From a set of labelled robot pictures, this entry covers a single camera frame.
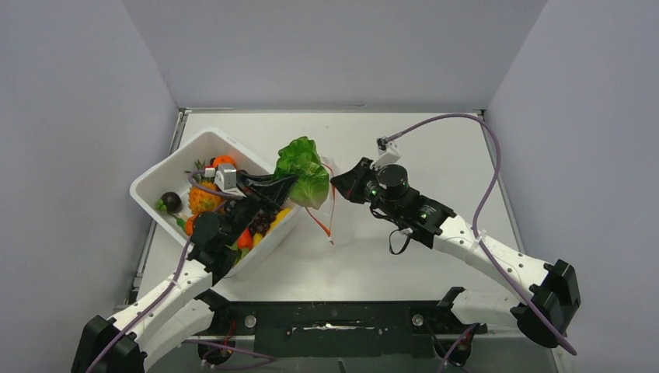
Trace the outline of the clear orange-zip bag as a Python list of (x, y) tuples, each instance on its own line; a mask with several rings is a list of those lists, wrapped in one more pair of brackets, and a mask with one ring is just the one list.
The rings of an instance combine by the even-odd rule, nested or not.
[(346, 246), (354, 238), (355, 218), (351, 204), (336, 187), (329, 185), (326, 200), (319, 209), (305, 208), (306, 213), (333, 246)]

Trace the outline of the green lettuce head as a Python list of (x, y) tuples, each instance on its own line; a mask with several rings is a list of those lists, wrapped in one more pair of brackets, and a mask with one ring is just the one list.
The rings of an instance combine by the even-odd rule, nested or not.
[(320, 209), (330, 189), (330, 176), (316, 149), (316, 142), (307, 136), (293, 139), (278, 151), (274, 175), (277, 178), (296, 175), (289, 198), (299, 206)]

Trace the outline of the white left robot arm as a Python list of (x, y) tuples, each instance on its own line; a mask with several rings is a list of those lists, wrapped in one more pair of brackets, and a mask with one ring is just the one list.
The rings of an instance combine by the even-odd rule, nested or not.
[(188, 317), (180, 332), (164, 329), (182, 309), (198, 308), (203, 294), (234, 266), (240, 252), (233, 247), (261, 212), (280, 210), (298, 176), (254, 176), (237, 173), (239, 194), (224, 193), (226, 202), (194, 219), (193, 233), (184, 243), (176, 269), (133, 305), (108, 319), (100, 315), (83, 328), (73, 372), (145, 372), (148, 364), (207, 328), (213, 319)]

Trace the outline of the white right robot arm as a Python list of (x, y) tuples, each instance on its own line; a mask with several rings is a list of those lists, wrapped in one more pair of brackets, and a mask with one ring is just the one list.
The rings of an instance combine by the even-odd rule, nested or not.
[(330, 182), (354, 204), (367, 204), (377, 219), (392, 222), (408, 241), (453, 256), (508, 291), (478, 295), (463, 288), (447, 295), (438, 324), (455, 332), (465, 324), (515, 326), (540, 346), (575, 354), (566, 331), (581, 306), (576, 270), (564, 260), (548, 263), (489, 237), (446, 205), (412, 188), (403, 166), (373, 167), (363, 158)]

